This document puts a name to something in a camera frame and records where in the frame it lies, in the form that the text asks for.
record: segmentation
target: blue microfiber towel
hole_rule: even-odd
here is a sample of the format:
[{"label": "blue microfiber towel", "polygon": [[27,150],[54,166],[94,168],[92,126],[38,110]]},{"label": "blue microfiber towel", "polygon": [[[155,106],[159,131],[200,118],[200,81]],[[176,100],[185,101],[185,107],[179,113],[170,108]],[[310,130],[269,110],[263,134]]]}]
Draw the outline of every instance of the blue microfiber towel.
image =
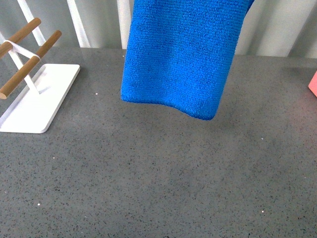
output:
[{"label": "blue microfiber towel", "polygon": [[135,0],[121,98],[211,120],[253,0]]}]

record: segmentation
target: white base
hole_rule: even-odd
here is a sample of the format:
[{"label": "white base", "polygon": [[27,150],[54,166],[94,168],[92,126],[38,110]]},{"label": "white base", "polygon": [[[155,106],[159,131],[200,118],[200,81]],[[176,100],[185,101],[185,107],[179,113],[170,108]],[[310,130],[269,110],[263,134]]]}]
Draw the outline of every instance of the white base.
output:
[{"label": "white base", "polygon": [[40,94],[26,86],[0,118],[0,131],[47,131],[79,70],[77,64],[44,64],[32,78]]}]

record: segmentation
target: white vertical bar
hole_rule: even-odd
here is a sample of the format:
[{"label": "white vertical bar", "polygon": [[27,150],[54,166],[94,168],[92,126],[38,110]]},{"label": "white vertical bar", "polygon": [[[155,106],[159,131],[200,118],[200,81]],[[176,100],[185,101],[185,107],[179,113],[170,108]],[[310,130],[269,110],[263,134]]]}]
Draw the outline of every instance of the white vertical bar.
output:
[{"label": "white vertical bar", "polygon": [[82,48],[91,48],[75,0],[67,0],[67,4],[73,20],[79,46]]},{"label": "white vertical bar", "polygon": [[0,43],[2,44],[5,41],[5,37],[3,36],[3,34],[0,31]]},{"label": "white vertical bar", "polygon": [[[27,22],[30,22],[34,19],[34,16],[31,12],[31,9],[29,8],[28,4],[26,3],[25,0],[17,0],[20,8],[25,16],[25,19],[27,20]],[[35,28],[32,31],[36,42],[38,43],[39,46],[42,46],[45,43],[45,38],[41,32],[41,30],[39,29],[39,27]]]},{"label": "white vertical bar", "polygon": [[129,0],[117,0],[119,24],[121,33],[122,48],[127,49],[130,25],[131,25],[131,11]]}]

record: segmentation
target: speckled quartz countertop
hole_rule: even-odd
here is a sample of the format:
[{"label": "speckled quartz countertop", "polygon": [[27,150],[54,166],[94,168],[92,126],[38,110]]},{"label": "speckled quartz countertop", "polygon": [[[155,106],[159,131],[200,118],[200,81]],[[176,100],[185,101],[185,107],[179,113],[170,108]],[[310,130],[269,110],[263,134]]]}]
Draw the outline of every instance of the speckled quartz countertop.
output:
[{"label": "speckled quartz countertop", "polygon": [[317,60],[236,56],[201,121],[122,102],[124,54],[45,56],[81,71],[46,133],[0,133],[0,237],[317,237]]}]

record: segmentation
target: white stand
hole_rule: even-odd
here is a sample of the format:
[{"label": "white stand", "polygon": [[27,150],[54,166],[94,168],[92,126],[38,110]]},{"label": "white stand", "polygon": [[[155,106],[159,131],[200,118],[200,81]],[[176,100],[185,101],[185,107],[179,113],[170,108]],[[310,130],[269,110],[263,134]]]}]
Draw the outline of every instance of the white stand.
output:
[{"label": "white stand", "polygon": [[[18,68],[23,66],[18,53],[34,54],[13,45],[9,53]],[[77,64],[44,64],[0,118],[0,132],[43,133],[49,128],[61,103],[79,73]]]}]

